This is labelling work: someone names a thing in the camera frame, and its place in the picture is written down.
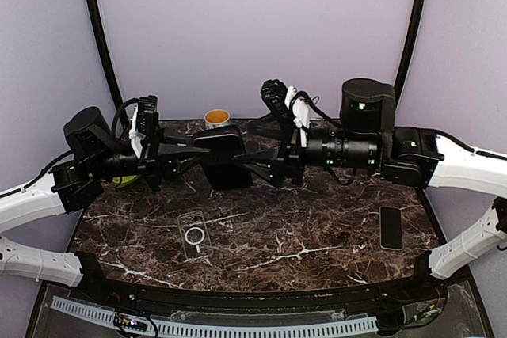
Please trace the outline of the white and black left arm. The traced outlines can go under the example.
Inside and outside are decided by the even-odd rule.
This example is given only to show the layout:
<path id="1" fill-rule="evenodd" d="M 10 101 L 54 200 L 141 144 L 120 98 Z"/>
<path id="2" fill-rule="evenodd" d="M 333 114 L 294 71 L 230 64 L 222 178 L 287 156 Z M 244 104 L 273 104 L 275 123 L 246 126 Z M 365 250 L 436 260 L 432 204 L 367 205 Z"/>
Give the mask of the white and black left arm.
<path id="1" fill-rule="evenodd" d="M 36 220 L 70 214 L 90 206 L 103 194 L 103 182 L 141 176 L 157 191 L 162 180 L 183 173 L 210 155 L 206 148 L 166 140 L 154 109 L 144 109 L 134 122 L 131 141 L 113 136 L 101 110 L 84 108 L 63 128 L 69 151 L 44 167 L 26 184 L 2 193 L 1 231 Z M 95 303 L 112 296 L 111 284 L 95 255 L 59 253 L 1 239 L 2 275 L 44 280 L 80 288 Z"/>

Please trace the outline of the clear magsafe phone case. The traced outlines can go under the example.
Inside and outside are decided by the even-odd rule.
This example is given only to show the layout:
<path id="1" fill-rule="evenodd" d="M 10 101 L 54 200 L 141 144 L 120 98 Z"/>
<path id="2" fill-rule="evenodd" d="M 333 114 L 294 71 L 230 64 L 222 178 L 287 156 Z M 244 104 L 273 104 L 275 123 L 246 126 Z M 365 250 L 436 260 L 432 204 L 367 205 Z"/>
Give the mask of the clear magsafe phone case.
<path id="1" fill-rule="evenodd" d="M 202 211 L 190 211 L 177 217 L 183 252 L 187 260 L 210 257 L 213 246 Z"/>

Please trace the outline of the black phone case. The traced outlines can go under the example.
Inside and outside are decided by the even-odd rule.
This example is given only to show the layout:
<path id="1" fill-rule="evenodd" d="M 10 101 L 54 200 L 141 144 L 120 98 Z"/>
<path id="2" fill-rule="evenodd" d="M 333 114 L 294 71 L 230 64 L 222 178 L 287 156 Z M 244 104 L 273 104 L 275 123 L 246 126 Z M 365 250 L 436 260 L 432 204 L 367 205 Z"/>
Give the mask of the black phone case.
<path id="1" fill-rule="evenodd" d="M 203 157 L 206 165 L 231 163 L 235 155 L 246 152 L 242 133 L 235 125 L 197 132 L 193 136 L 193 145 L 209 150 L 209 154 Z"/>

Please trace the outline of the black smartphone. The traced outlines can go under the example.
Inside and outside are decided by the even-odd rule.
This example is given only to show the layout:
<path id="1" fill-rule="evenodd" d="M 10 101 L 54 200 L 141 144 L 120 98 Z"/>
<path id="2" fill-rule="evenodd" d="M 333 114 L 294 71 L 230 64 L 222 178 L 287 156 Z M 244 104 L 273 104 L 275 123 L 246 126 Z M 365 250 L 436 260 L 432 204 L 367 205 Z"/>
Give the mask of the black smartphone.
<path id="1" fill-rule="evenodd" d="M 236 164 L 204 165 L 203 171 L 213 189 L 218 191 L 248 188 L 251 173 Z"/>

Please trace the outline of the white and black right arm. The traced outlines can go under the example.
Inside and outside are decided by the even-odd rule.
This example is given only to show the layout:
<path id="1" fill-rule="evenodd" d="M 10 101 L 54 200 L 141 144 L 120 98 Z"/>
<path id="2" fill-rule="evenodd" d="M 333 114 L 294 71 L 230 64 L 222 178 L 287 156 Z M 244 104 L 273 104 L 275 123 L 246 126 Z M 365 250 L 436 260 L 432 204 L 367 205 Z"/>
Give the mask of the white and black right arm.
<path id="1" fill-rule="evenodd" d="M 373 79 L 344 82 L 340 116 L 329 129 L 311 126 L 310 114 L 317 106 L 305 91 L 269 80 L 261 98 L 269 109 L 266 121 L 280 126 L 280 144 L 237 154 L 234 163 L 275 187 L 288 179 L 300 183 L 305 168 L 314 166 L 328 173 L 364 170 L 412 188 L 461 188 L 494 197 L 477 222 L 418 257 L 416 275 L 404 285 L 409 300 L 420 302 L 433 291 L 435 279 L 448 279 L 483 254 L 505 249 L 504 154 L 469 146 L 443 131 L 396 126 L 395 88 Z"/>

